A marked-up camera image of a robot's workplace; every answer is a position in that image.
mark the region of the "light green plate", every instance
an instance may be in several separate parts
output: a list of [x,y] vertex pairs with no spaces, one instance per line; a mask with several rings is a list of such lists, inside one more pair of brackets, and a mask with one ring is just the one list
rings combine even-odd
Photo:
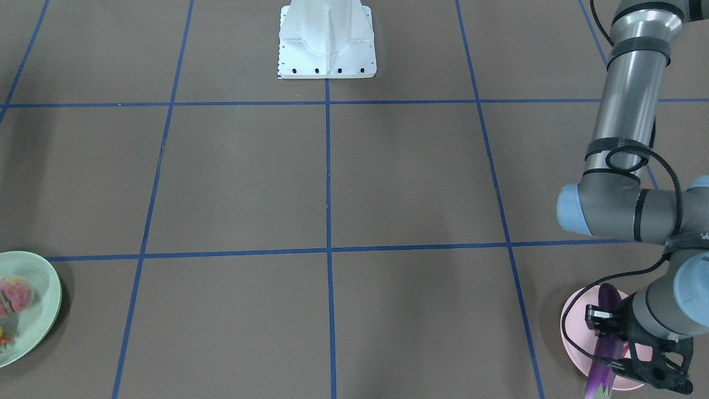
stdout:
[[30,252],[0,253],[0,278],[20,275],[35,291],[32,304],[17,315],[0,319],[4,335],[11,342],[0,345],[0,367],[25,356],[47,335],[59,313],[62,286],[59,276],[46,259]]

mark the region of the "purple eggplant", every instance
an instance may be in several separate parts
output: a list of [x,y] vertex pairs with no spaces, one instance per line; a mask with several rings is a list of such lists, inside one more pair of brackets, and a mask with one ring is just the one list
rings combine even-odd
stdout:
[[[604,311],[614,310],[620,305],[620,294],[611,284],[602,284],[598,290],[598,307]],[[617,335],[602,334],[596,340],[596,356],[619,359],[623,355],[623,340]],[[610,389],[613,387],[615,373],[608,366],[596,361],[591,363],[588,372],[584,399],[610,398]]]

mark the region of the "pink plate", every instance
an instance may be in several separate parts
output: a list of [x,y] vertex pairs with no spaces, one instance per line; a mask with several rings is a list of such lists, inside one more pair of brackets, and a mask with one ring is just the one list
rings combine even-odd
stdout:
[[[566,301],[564,304],[564,308],[562,309],[562,314],[564,314],[564,310],[566,309],[567,306],[569,306],[569,303],[571,303],[571,300],[574,299],[576,294],[578,294],[581,290],[576,291],[575,293],[571,294],[571,297]],[[627,295],[625,293],[620,293],[621,298],[626,298]],[[584,319],[585,314],[586,314],[586,305],[598,305],[598,286],[591,288],[583,294],[578,301],[576,301],[576,304],[574,307],[569,311],[569,316],[566,318],[566,332],[569,333],[569,337],[574,340],[581,348],[584,348],[588,353],[593,353],[593,351],[596,349],[596,335],[594,335],[593,331],[588,329],[586,326],[586,320]],[[569,357],[571,358],[571,361],[574,362],[576,367],[585,375],[588,376],[588,370],[591,369],[591,360],[584,356],[581,352],[576,350],[571,344],[564,339],[564,335],[562,334],[562,341],[564,342],[564,348],[566,349],[566,352],[568,353]],[[626,348],[624,350],[626,358],[630,358],[630,352],[627,350],[627,344]],[[646,346],[638,346],[637,347],[637,355],[640,357],[640,360],[650,360],[652,357],[652,349]],[[637,381],[632,381],[628,380],[623,377],[615,377],[615,381],[613,382],[613,389],[615,390],[632,390],[641,387],[642,384],[637,382]]]

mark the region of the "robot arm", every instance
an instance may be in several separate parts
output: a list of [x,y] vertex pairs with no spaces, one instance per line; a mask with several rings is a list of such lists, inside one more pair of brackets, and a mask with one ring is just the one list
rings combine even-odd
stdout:
[[[557,203],[566,230],[666,246],[667,274],[631,295],[616,314],[620,328],[611,329],[630,343],[652,346],[653,362],[638,361],[636,354],[632,363],[612,366],[619,375],[680,393],[691,392],[691,337],[709,332],[709,176],[681,194],[680,218],[676,193],[641,189],[640,178],[654,143],[670,43],[685,23],[703,19],[709,19],[709,0],[621,2],[586,170],[580,184],[564,187]],[[667,352],[684,357],[681,370],[655,356]]]

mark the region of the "black cable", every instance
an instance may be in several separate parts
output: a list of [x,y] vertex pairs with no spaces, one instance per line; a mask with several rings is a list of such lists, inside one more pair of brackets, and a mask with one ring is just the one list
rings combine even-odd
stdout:
[[[652,125],[652,139],[651,141],[654,141],[654,135],[655,135],[655,125]],[[672,179],[672,184],[674,186],[674,195],[675,195],[675,221],[674,221],[674,228],[672,229],[672,234],[673,236],[677,235],[679,233],[679,230],[682,226],[682,218],[683,218],[683,207],[682,207],[682,191],[679,185],[679,179],[677,178],[677,174],[674,172],[672,167],[665,161],[659,154],[655,153],[652,150],[648,150],[647,148],[644,147],[638,147],[638,146],[623,146],[616,148],[608,153],[608,155],[605,157],[605,164],[613,169],[613,170],[623,170],[622,168],[618,168],[613,163],[611,162],[611,158],[620,152],[627,152],[627,151],[635,151],[639,153],[644,153],[647,155],[650,155],[651,157],[655,158],[657,162],[662,165],[662,167],[667,171],[669,174],[670,178]],[[588,292],[591,288],[595,287],[596,285],[602,284],[608,280],[613,280],[615,278],[621,278],[621,277],[628,277],[631,275],[641,275],[641,274],[646,274],[650,273],[652,271],[655,271],[658,267],[660,267],[663,263],[665,263],[667,260],[670,259],[669,253],[666,253],[662,255],[662,257],[652,266],[642,269],[642,270],[636,270],[636,271],[630,271],[630,272],[625,272],[625,273],[618,273],[618,274],[613,274],[606,276],[604,278],[600,278],[591,284],[587,285],[584,287],[581,291],[579,291],[578,294],[574,297],[573,300],[571,300],[571,303],[569,303],[569,306],[564,310],[564,314],[562,315],[562,334],[564,335],[564,338],[574,347],[576,348],[577,351],[581,352],[584,356],[590,358],[593,361],[597,361],[600,364],[603,364],[604,366],[608,366],[611,361],[615,361],[616,359],[611,359],[607,357],[599,357],[593,354],[588,353],[585,349],[581,348],[576,342],[574,342],[571,337],[569,337],[569,334],[566,332],[566,318],[569,316],[569,311],[571,308],[576,304],[576,302],[579,300],[579,298]]]
[[601,25],[601,21],[598,20],[598,14],[596,14],[596,5],[593,3],[593,0],[591,0],[591,14],[593,15],[593,20],[596,22],[596,26],[598,26],[598,29],[601,31],[601,34],[603,37],[608,40],[610,45],[613,44],[613,40],[610,39],[610,36],[608,33],[606,33],[605,29],[603,29],[603,25]]

